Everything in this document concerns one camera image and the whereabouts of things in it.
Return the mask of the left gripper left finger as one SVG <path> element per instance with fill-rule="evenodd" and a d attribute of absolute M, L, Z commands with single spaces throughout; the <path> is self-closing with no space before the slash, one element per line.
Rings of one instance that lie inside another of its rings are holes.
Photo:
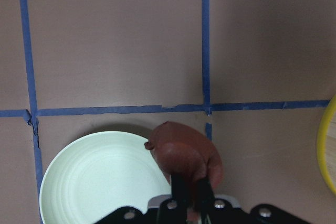
<path fill-rule="evenodd" d="M 178 206 L 189 207 L 191 203 L 191 192 L 186 181 L 181 175 L 170 176 L 171 196 Z"/>

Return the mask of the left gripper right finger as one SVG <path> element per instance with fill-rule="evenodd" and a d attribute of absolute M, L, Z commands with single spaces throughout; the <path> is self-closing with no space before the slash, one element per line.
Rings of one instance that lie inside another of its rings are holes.
<path fill-rule="evenodd" d="M 215 200 L 212 186 L 208 178 L 202 178 L 196 183 L 196 208 L 208 208 Z"/>

